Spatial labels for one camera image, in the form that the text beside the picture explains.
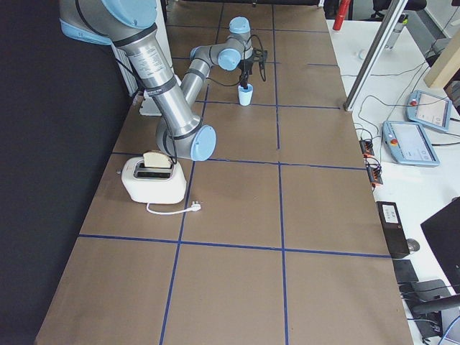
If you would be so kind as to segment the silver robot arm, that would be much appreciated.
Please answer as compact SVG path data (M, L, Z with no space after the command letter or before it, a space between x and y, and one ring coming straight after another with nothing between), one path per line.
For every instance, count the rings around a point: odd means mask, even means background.
M215 129L191 109L212 67L240 69L240 91L249 87L253 63L265 68L267 51L253 46L254 35L245 17L230 21L224 43L193 48L190 67L184 78L177 80L156 38L155 1L60 1L59 6L65 36L113 45L126 53L162 115L156 130L157 146L173 158L205 161L215 150Z

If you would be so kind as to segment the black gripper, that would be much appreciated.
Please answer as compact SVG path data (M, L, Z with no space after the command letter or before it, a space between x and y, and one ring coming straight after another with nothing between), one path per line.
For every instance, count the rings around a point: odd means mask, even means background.
M257 63L259 66L259 73L265 74L265 63L267 62L268 51L261 49L253 49L249 57L244 57L238 64L241 70L240 86L243 89L248 89L249 74L252 74L252 66Z

